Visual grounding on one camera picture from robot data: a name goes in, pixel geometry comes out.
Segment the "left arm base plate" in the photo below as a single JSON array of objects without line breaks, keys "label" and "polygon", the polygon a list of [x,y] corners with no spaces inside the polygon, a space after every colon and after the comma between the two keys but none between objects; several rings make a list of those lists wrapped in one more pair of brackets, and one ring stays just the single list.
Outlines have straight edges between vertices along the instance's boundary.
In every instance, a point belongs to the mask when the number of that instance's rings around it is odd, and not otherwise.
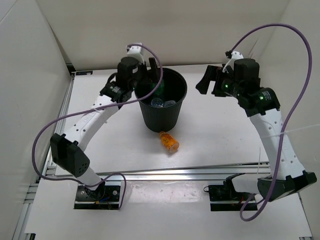
[{"label": "left arm base plate", "polygon": [[96,190],[78,185],[73,208],[75,210],[119,210],[121,206],[122,183],[106,181]]}]

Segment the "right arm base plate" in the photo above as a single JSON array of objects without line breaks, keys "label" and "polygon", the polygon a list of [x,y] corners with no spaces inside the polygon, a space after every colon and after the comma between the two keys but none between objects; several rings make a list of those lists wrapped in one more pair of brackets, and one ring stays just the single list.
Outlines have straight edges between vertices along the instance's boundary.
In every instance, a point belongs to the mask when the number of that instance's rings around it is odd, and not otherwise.
[{"label": "right arm base plate", "polygon": [[249,198],[248,193],[231,196],[223,185],[208,185],[203,191],[209,194],[211,212],[239,212]]}]

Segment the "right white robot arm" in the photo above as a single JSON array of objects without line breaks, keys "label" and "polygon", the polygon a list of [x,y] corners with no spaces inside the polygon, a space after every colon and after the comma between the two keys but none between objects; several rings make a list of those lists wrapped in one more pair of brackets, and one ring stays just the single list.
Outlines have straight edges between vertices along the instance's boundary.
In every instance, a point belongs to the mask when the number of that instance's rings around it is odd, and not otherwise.
[{"label": "right white robot arm", "polygon": [[316,174],[307,172],[296,156],[283,130],[280,102],[271,88],[261,86],[259,70],[259,64],[248,59],[236,61],[233,68],[209,65],[195,87],[205,95],[214,81],[214,96],[236,98],[257,130],[267,155],[270,175],[254,177],[237,173],[225,179],[221,192],[230,200],[256,194],[272,202],[317,182]]}]

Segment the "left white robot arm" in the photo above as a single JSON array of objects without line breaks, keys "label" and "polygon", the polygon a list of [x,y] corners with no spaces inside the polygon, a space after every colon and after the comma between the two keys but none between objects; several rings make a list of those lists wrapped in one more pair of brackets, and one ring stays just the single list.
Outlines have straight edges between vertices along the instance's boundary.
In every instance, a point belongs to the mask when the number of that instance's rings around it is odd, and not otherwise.
[{"label": "left white robot arm", "polygon": [[134,57],[124,57],[117,71],[107,80],[92,105],[92,112],[85,113],[77,123],[59,135],[50,138],[54,163],[85,185],[86,194],[94,201],[105,197],[104,181],[91,169],[85,154],[87,145],[107,120],[127,102],[138,84],[158,80],[159,72],[155,58],[149,58],[151,69]]}]

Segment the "clear bottle red label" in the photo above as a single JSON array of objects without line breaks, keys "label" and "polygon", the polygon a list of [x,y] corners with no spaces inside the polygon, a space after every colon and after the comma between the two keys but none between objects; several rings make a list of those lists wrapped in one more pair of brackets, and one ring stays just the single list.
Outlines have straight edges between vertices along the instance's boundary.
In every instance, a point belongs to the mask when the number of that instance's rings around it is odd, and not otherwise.
[{"label": "clear bottle red label", "polygon": [[170,106],[173,106],[175,104],[176,104],[176,102],[174,100],[168,100],[168,101],[164,102],[163,106],[164,107],[170,107]]}]

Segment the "clear bottle blue label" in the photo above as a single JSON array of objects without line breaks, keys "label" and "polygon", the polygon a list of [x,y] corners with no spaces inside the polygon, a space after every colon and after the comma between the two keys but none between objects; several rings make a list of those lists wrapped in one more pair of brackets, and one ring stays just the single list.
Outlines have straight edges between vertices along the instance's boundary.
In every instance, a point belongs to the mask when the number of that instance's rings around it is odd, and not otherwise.
[{"label": "clear bottle blue label", "polygon": [[165,102],[159,97],[153,98],[150,102],[150,106],[154,108],[162,108],[164,107],[164,105],[165,105]]}]

